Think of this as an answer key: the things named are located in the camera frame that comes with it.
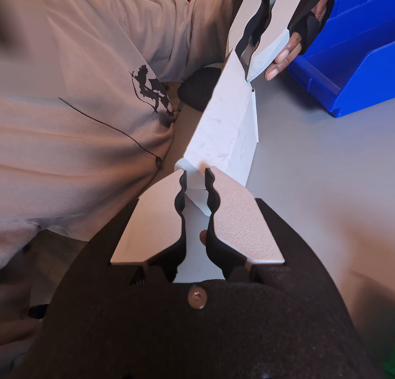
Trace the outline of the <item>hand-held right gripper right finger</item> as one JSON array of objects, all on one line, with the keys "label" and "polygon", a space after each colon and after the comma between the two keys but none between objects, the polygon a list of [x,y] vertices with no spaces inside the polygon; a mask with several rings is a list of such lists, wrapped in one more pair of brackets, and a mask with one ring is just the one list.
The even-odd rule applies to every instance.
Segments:
[{"label": "hand-held right gripper right finger", "polygon": [[225,279],[239,267],[282,265],[283,254],[254,196],[215,166],[205,169],[207,205],[211,211],[206,253]]}]

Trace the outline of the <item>person's left hand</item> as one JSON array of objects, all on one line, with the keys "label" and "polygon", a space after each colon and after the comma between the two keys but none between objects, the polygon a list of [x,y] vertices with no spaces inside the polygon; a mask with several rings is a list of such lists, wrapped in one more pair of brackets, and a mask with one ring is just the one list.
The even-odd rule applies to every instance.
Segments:
[{"label": "person's left hand", "polygon": [[288,43],[264,72],[265,80],[272,80],[298,55],[304,54],[323,29],[333,9],[334,0],[319,2],[296,24]]}]

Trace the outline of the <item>blue plastic bin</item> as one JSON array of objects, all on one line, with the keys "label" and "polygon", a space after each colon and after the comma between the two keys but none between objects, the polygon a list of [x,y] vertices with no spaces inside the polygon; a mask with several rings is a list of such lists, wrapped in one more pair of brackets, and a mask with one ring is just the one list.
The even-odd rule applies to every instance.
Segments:
[{"label": "blue plastic bin", "polygon": [[325,27],[289,66],[333,117],[395,96],[395,0],[335,0]]}]

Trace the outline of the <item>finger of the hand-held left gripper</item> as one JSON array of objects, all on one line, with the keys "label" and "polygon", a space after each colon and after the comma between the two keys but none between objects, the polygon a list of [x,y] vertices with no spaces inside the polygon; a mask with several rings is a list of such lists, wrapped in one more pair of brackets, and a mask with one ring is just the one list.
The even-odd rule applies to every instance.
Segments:
[{"label": "finger of the hand-held left gripper", "polygon": [[300,0],[275,0],[271,8],[270,21],[262,33],[259,43],[251,55],[246,80],[259,76],[288,43],[288,24]]},{"label": "finger of the hand-held left gripper", "polygon": [[228,34],[228,54],[250,60],[268,25],[270,0],[235,0]]}]

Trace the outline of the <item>person's left forearm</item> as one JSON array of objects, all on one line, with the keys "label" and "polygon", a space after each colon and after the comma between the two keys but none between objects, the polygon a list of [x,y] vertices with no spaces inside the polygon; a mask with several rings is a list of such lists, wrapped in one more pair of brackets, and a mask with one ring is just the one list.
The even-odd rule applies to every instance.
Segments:
[{"label": "person's left forearm", "polygon": [[235,0],[172,0],[170,81],[181,82],[202,66],[225,58]]}]

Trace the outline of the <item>person's beige hoodie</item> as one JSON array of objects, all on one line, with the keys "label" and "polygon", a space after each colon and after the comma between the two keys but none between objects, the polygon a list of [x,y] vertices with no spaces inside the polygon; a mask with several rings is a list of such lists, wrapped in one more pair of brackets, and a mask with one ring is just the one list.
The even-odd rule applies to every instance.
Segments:
[{"label": "person's beige hoodie", "polygon": [[67,95],[1,93],[1,268],[40,231],[88,241],[157,172],[172,0],[42,0]]}]

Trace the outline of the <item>white cardboard box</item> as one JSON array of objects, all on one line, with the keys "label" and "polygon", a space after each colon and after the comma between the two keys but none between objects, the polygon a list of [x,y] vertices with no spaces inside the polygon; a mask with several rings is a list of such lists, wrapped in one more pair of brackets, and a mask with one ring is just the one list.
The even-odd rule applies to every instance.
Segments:
[{"label": "white cardboard box", "polygon": [[215,166],[246,186],[259,142],[256,96],[233,49],[174,170],[187,172],[186,195],[209,217],[205,169]]}]

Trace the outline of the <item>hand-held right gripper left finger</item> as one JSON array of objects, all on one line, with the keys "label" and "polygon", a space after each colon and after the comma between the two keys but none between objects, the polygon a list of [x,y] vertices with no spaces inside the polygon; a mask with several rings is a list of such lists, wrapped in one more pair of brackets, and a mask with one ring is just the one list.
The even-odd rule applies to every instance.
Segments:
[{"label": "hand-held right gripper left finger", "polygon": [[177,271],[186,257],[187,172],[179,169],[149,187],[136,207],[111,257],[112,265],[159,266]]}]

